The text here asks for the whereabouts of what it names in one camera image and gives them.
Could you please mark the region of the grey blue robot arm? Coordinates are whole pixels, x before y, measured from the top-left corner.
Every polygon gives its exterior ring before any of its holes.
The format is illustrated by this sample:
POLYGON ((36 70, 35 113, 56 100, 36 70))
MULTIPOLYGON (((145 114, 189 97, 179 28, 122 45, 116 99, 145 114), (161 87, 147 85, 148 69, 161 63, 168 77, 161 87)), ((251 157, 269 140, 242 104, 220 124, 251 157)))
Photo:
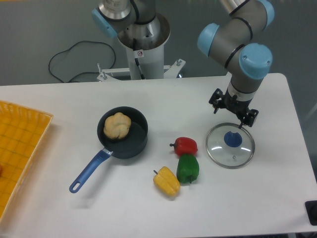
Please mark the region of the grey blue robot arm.
MULTIPOLYGON (((215 110, 231 111, 242 125, 252 126, 259 112, 249 104, 272 64, 270 49, 252 38, 270 25, 274 9, 266 0, 224 0, 222 5, 230 21, 225 26, 207 25, 197 41, 205 56, 232 75, 227 90, 215 90, 209 103, 215 110)), ((132 79, 163 78, 170 26, 157 12, 155 1, 103 0, 92 10, 92 18, 107 37, 117 38, 126 48, 132 79)))

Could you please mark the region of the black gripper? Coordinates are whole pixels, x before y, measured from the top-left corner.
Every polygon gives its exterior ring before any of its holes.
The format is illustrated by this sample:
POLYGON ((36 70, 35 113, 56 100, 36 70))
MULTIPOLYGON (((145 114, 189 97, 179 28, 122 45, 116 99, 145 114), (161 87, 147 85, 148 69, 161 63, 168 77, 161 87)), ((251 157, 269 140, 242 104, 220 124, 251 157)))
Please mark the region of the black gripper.
POLYGON ((228 93, 223 95, 223 92, 219 88, 214 91, 209 99, 209 104, 212 105, 214 114, 216 114, 219 109, 225 107, 240 120, 239 128, 242 128, 244 125, 252 127, 259 114, 258 110, 250 110, 248 108, 250 102, 251 100, 239 101, 237 95, 231 96, 228 93))

